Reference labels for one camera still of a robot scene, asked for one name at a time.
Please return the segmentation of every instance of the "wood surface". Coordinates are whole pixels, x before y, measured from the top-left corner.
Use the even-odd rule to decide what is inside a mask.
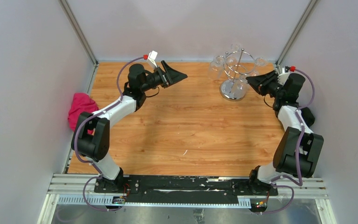
[[[99,108],[119,96],[116,78],[124,64],[99,64],[91,92]],[[125,174],[248,176],[257,165],[272,161],[284,131],[262,96],[250,89],[243,100],[227,101],[219,93],[225,77],[208,79],[209,63],[168,64],[188,78],[160,88],[110,131],[109,153]],[[272,69],[269,64],[258,71]],[[120,77],[121,88],[127,75],[128,68]],[[273,103],[269,97],[266,101]],[[73,156],[68,173],[96,171]]]

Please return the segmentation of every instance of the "pink cloth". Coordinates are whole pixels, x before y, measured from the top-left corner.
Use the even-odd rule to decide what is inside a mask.
[[[73,95],[72,106],[68,113],[69,127],[75,131],[77,119],[82,112],[92,113],[98,110],[96,102],[92,100],[86,93],[77,92]]]

